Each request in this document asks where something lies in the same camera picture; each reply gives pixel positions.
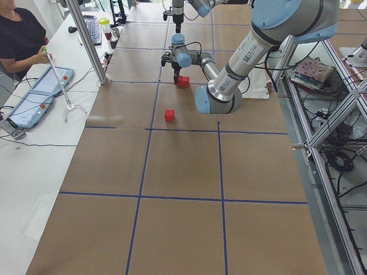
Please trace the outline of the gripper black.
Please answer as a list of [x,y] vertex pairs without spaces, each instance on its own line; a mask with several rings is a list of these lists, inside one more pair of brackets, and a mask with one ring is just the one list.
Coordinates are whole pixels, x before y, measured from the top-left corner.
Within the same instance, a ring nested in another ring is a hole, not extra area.
[[173,14],[173,22],[175,23],[175,32],[181,32],[181,24],[184,22],[184,14]]
[[178,84],[179,82],[179,73],[182,67],[177,62],[172,62],[171,67],[174,69],[174,84]]

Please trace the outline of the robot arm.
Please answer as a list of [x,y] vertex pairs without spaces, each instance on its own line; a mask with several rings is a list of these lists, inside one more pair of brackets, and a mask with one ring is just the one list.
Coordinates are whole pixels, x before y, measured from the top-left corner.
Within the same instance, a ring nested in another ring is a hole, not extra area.
[[336,33],[338,19],[339,1],[254,1],[251,30],[222,70],[209,53],[189,50],[179,33],[172,36],[171,51],[162,56],[161,63],[171,63],[176,83],[180,69],[200,66],[209,81],[195,92],[197,110],[228,114],[241,106],[239,84],[271,48],[281,45],[289,35],[296,44],[329,39]]
[[[188,3],[197,12],[197,14],[204,18],[209,12],[216,6],[220,4],[225,4],[226,0],[192,0]],[[184,0],[173,0],[170,9],[164,12],[163,19],[166,20],[168,16],[172,16],[173,22],[175,24],[175,32],[181,32],[181,25],[184,22]]]

